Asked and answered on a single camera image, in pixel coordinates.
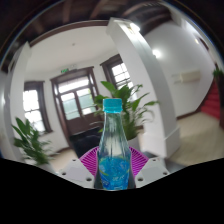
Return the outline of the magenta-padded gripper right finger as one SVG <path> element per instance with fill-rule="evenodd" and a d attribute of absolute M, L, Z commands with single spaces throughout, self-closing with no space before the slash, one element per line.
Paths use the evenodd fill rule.
<path fill-rule="evenodd" d="M 170 174 L 159 157 L 148 158 L 132 147 L 130 151 L 135 187 L 143 187 Z"/>

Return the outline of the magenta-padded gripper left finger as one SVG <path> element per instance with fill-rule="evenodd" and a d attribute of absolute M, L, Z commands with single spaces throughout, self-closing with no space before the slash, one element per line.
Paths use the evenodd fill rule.
<path fill-rule="evenodd" d="M 93 188 L 97 176 L 97 147 L 86 152 L 79 159 L 71 160 L 58 175 L 84 188 Z"/>

